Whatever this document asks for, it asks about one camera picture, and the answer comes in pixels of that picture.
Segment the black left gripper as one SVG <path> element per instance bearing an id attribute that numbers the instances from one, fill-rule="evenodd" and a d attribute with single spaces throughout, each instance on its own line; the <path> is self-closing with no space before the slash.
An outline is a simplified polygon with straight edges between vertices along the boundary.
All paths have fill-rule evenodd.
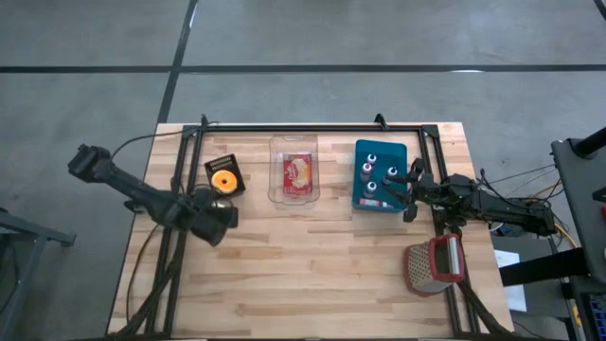
<path id="1" fill-rule="evenodd" d="M 218 245 L 228 229 L 238 226 L 239 210 L 229 201 L 218 200 L 211 188 L 196 188 L 191 196 L 191 208 L 191 233 L 211 246 Z"/>

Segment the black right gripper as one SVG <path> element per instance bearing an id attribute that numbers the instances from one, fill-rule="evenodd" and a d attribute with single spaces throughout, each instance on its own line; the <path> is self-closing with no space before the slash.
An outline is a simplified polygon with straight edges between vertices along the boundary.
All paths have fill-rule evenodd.
<path id="1" fill-rule="evenodd" d="M 385 189 L 402 206 L 406 206 L 403 214 L 403 220 L 406 223 L 411 223 L 417 218 L 417 202 L 429 206 L 441 206 L 445 199 L 442 186 L 435 182 L 431 172 L 425 170 L 424 161 L 421 158 L 413 161 L 411 169 L 406 175 L 388 175 L 387 179 L 392 183 L 407 185 L 407 191 Z"/>

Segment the orange frosted toy donut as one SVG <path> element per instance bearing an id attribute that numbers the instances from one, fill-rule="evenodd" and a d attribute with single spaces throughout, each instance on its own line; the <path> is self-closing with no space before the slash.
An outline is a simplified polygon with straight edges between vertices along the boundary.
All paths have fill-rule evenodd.
<path id="1" fill-rule="evenodd" d="M 238 178 L 230 170 L 218 170 L 211 176 L 210 185 L 220 194 L 231 194 L 238 188 Z"/>

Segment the red cookie package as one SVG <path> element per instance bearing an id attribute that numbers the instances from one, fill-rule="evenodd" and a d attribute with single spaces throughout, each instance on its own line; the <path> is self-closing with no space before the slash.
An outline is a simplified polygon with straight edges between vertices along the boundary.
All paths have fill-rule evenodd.
<path id="1" fill-rule="evenodd" d="M 312 155 L 285 153 L 283 155 L 283 193 L 307 195 L 312 193 Z"/>

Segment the blue plastic bin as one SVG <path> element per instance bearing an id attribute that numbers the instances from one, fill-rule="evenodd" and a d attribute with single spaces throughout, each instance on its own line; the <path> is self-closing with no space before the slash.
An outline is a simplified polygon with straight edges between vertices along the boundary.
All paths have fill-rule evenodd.
<path id="1" fill-rule="evenodd" d="M 377 160 L 372 165 L 372 173 L 369 181 L 373 181 L 378 185 L 376 193 L 373 199 L 378 201 L 385 201 L 392 205 L 393 208 L 379 208 L 373 206 L 361 206 L 359 200 L 365 198 L 364 190 L 366 183 L 363 183 L 360 179 L 360 173 L 362 165 L 366 162 L 366 157 L 374 153 L 377 156 Z M 388 186 L 382 182 L 385 171 L 390 167 L 398 168 L 398 175 L 405 175 L 407 173 L 407 149 L 404 144 L 374 141 L 359 139 L 355 144 L 354 150 L 354 175 L 352 182 L 352 206 L 356 209 L 371 210 L 385 213 L 400 213 L 406 210 L 406 206 L 402 206 L 393 196 L 385 191 L 386 188 L 392 188 L 398 191 L 407 191 L 406 185 L 400 185 L 392 183 Z"/>

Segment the black slotted plastic basket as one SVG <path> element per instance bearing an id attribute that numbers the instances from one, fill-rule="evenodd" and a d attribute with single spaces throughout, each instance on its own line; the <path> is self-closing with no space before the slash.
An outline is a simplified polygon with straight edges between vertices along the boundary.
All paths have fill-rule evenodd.
<path id="1" fill-rule="evenodd" d="M 214 191 L 214 193 L 219 197 L 219 198 L 227 198 L 230 196 L 235 196 L 235 195 L 239 195 L 242 194 L 245 190 L 245 184 L 244 184 L 244 180 L 241 174 L 241 170 L 240 167 L 238 165 L 238 161 L 236 159 L 236 156 L 231 153 L 229 155 L 225 155 L 216 159 L 213 159 L 211 161 L 207 161 L 204 163 L 205 166 L 205 172 L 206 172 L 206 176 L 207 176 L 207 180 L 209 182 L 209 186 L 212 188 L 212 190 Z M 232 171 L 236 177 L 238 178 L 238 188 L 231 194 L 220 194 L 218 191 L 216 191 L 211 185 L 210 185 L 210 181 L 211 181 L 211 176 L 219 170 L 228 170 L 228 171 Z"/>

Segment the clear plastic container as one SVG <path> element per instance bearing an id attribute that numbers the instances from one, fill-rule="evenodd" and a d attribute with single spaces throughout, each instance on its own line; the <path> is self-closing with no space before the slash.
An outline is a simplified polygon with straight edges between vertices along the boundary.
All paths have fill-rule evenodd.
<path id="1" fill-rule="evenodd" d="M 321 193 L 317 135 L 274 135 L 270 139 L 269 148 L 269 200 L 276 209 L 281 210 L 313 208 Z M 311 194 L 286 195 L 283 193 L 283 155 L 285 153 L 310 153 L 312 155 Z"/>

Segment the white paper sheet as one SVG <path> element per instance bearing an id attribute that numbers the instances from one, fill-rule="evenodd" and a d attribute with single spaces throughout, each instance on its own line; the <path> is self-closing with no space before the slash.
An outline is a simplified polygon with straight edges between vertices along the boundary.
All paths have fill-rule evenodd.
<path id="1" fill-rule="evenodd" d="M 518 253 L 495 250 L 495 258 L 498 268 L 510 266 L 520 262 Z M 526 296 L 524 286 L 521 284 L 505 288 L 508 308 L 511 311 L 526 313 Z"/>

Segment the black flat bar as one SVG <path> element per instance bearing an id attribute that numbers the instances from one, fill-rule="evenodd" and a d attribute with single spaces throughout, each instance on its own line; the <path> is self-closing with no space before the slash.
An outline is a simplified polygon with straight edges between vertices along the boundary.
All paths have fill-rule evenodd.
<path id="1" fill-rule="evenodd" d="M 499 271 L 504 287 L 590 274 L 581 247 L 501 267 Z"/>

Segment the grey equipment cart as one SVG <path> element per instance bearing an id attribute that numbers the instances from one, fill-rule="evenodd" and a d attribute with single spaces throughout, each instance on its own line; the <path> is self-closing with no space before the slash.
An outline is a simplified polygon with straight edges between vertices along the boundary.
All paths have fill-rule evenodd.
<path id="1" fill-rule="evenodd" d="M 606 341 L 606 126 L 551 143 L 587 274 L 572 290 L 587 341 Z"/>

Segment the grey metal stand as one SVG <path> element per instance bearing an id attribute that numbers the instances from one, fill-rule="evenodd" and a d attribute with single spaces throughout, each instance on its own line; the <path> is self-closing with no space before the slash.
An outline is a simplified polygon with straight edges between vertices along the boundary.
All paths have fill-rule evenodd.
<path id="1" fill-rule="evenodd" d="M 33 243 L 25 264 L 20 265 L 19 261 L 16 261 L 16 281 L 6 305 L 0 309 L 0 341 L 9 341 L 13 335 L 17 318 L 23 309 L 27 292 L 31 287 L 46 244 L 54 241 L 62 247 L 71 247 L 76 239 L 76 234 L 60 232 L 29 222 L 0 208 L 0 236 L 9 238 L 7 246 L 10 246 L 11 238 L 17 237 Z"/>

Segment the black aluminium table frame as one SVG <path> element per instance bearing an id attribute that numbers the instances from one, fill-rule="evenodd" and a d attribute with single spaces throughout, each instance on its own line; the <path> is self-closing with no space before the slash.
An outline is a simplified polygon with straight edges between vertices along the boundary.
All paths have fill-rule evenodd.
<path id="1" fill-rule="evenodd" d="M 178 249 L 183 262 L 173 291 L 161 298 L 159 317 L 172 336 L 193 338 L 439 337 L 480 329 L 476 312 L 456 289 L 422 299 L 401 277 L 400 251 L 438 232 L 437 214 L 422 206 L 420 219 L 351 205 L 357 140 L 400 142 L 424 160 L 437 179 L 449 173 L 442 150 L 458 123 L 161 124 L 151 145 L 147 183 L 192 188 L 205 180 L 204 164 L 234 154 L 246 190 L 235 199 L 240 226 L 218 247 L 191 237 L 157 246 Z M 316 135 L 315 183 L 320 195 L 305 209 L 279 208 L 268 197 L 273 136 Z"/>

